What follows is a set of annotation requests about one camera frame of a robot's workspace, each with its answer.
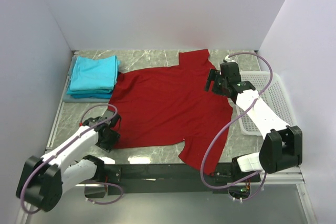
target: folded cyan shirt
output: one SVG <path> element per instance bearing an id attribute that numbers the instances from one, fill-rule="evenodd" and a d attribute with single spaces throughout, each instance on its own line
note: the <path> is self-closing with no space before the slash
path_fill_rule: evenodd
<path id="1" fill-rule="evenodd" d="M 102 97 L 94 97 L 95 95 L 109 95 L 109 98 L 102 98 Z M 108 103 L 111 98 L 111 94 L 109 93 L 102 93 L 102 94 L 67 94 L 63 95 L 64 102 L 70 103 Z"/>
<path id="2" fill-rule="evenodd" d="M 77 57 L 67 94 L 84 95 L 77 96 L 77 98 L 111 97 L 112 90 L 117 82 L 119 64 L 120 61 L 117 60 L 116 56 L 101 60 Z"/>

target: t-shirt sleeve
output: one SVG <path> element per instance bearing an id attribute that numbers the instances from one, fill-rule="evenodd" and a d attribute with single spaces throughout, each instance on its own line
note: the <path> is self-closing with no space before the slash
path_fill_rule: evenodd
<path id="1" fill-rule="evenodd" d="M 178 64 L 183 68 L 199 68 L 204 65 L 208 65 L 211 63 L 209 62 L 209 51 L 208 49 L 202 49 L 198 51 L 192 51 L 192 52 L 180 52 L 178 54 Z"/>

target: white wall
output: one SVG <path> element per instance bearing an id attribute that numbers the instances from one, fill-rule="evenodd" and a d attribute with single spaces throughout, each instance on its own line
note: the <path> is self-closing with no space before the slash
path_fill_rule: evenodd
<path id="1" fill-rule="evenodd" d="M 12 224 L 23 164 L 45 149 L 71 51 L 44 0 L 0 9 L 0 222 Z"/>
<path id="2" fill-rule="evenodd" d="M 284 0 L 46 0 L 72 49 L 259 49 Z"/>
<path id="3" fill-rule="evenodd" d="M 319 223 L 335 223 L 336 0 L 286 0 L 259 52 L 285 82 L 303 130 L 301 168 Z"/>

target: red t-shirt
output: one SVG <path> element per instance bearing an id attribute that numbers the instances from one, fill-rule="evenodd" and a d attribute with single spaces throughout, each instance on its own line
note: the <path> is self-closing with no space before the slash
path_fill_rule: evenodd
<path id="1" fill-rule="evenodd" d="M 118 76 L 110 104 L 122 117 L 115 148 L 172 145 L 184 141 L 179 158 L 200 169 L 210 142 L 231 120 L 227 98 L 204 91 L 211 68 L 207 49 L 180 52 L 179 65 L 145 68 Z M 224 132 L 204 172 L 215 171 L 226 143 Z"/>

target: black motor joint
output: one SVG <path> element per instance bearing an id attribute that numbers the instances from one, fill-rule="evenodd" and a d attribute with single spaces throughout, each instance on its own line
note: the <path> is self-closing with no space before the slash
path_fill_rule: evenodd
<path id="1" fill-rule="evenodd" d="M 235 61 L 224 61 L 220 64 L 220 71 L 211 69 L 204 87 L 205 91 L 209 90 L 212 82 L 214 82 L 212 92 L 228 97 L 234 103 L 239 93 L 256 89 L 249 81 L 241 81 L 239 66 Z"/>
<path id="2" fill-rule="evenodd" d="M 92 127 L 97 123 L 112 117 L 113 115 L 114 112 L 106 110 L 103 116 L 86 119 L 83 122 L 83 126 Z M 115 127 L 120 122 L 121 122 L 121 116 L 119 114 L 116 114 L 111 119 L 111 121 L 103 123 L 94 128 L 94 130 L 98 132 L 98 142 L 96 143 L 96 146 L 103 149 L 104 151 L 110 152 L 112 148 L 115 146 L 115 144 L 118 143 L 120 138 L 120 134 L 117 131 L 113 130 L 112 128 Z"/>

